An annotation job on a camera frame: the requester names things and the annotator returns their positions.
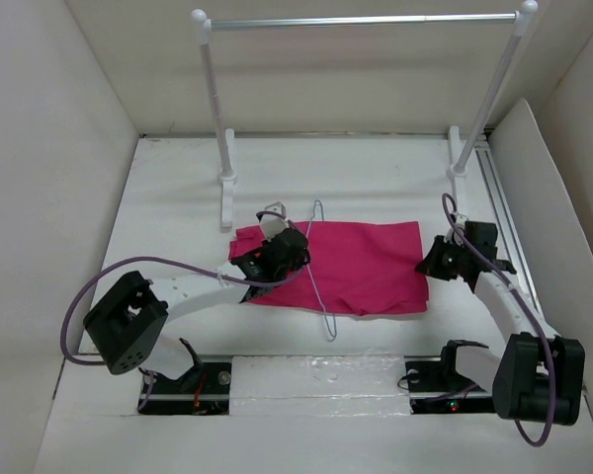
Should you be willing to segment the pink trousers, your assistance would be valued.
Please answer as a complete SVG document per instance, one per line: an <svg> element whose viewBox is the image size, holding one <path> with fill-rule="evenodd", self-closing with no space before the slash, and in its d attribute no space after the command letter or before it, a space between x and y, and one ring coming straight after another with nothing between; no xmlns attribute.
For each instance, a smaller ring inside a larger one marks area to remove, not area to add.
<svg viewBox="0 0 593 474"><path fill-rule="evenodd" d="M308 231L311 262L295 280L255 299L257 305L349 316L399 316L427 310L427 279L416 221L372 224L316 221Z"/></svg>

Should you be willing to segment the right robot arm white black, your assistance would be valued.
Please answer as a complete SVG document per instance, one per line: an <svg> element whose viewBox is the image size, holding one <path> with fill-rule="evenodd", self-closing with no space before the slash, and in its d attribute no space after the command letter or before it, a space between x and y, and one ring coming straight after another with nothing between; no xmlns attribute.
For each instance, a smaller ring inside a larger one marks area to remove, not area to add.
<svg viewBox="0 0 593 474"><path fill-rule="evenodd" d="M489 311L505 347L495 355L484 343L450 340L442 348L437 376L448 388L471 381L491 394L499 418L518 422L576 423L585 350L552 328L521 290L516 270L496 257L495 241L471 250L438 235L415 271L441 280L461 278Z"/></svg>

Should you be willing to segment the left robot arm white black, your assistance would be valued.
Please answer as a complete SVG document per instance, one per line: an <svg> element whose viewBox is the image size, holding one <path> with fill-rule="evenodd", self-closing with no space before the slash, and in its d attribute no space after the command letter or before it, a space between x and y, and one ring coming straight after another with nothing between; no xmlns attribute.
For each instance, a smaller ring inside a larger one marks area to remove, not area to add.
<svg viewBox="0 0 593 474"><path fill-rule="evenodd" d="M264 296L309 260L307 238L287 227L214 271L155 280L132 271L94 305L84 328L112 375L141 369L190 391L200 382L204 363L185 339L163 336L163 327L192 313Z"/></svg>

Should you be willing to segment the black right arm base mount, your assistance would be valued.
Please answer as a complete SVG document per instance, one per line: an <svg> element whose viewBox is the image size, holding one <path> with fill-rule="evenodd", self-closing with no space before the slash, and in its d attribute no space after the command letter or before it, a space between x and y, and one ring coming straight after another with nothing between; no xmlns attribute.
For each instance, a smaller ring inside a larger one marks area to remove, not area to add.
<svg viewBox="0 0 593 474"><path fill-rule="evenodd" d="M407 355L397 386L408 393L413 415L493 414L499 362L483 343L449 340L438 355Z"/></svg>

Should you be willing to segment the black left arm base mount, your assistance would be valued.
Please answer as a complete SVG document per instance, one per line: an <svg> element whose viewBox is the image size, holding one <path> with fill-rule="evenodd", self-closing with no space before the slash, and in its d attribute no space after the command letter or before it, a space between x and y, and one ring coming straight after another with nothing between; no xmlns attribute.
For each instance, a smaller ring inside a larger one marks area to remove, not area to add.
<svg viewBox="0 0 593 474"><path fill-rule="evenodd" d="M142 386L136 411L145 416L225 416L229 414L232 356L201 358L191 344L179 338L173 348L155 349L158 362L187 362L177 379L141 368Z"/></svg>

